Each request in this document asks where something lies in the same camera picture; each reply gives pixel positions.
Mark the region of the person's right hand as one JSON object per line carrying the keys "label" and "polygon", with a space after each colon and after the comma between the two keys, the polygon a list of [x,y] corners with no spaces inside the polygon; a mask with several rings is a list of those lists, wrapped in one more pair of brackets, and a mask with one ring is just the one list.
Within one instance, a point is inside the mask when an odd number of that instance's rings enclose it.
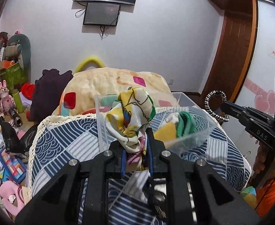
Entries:
{"label": "person's right hand", "polygon": [[[255,157],[255,162],[253,165],[253,171],[254,174],[259,174],[266,168],[266,158],[269,153],[269,148],[265,146],[262,142],[259,142],[259,147],[257,150],[257,155]],[[268,185],[270,182],[275,180],[275,156],[274,156],[274,166],[273,168],[269,171],[268,174],[265,175],[264,179],[264,186]]]}

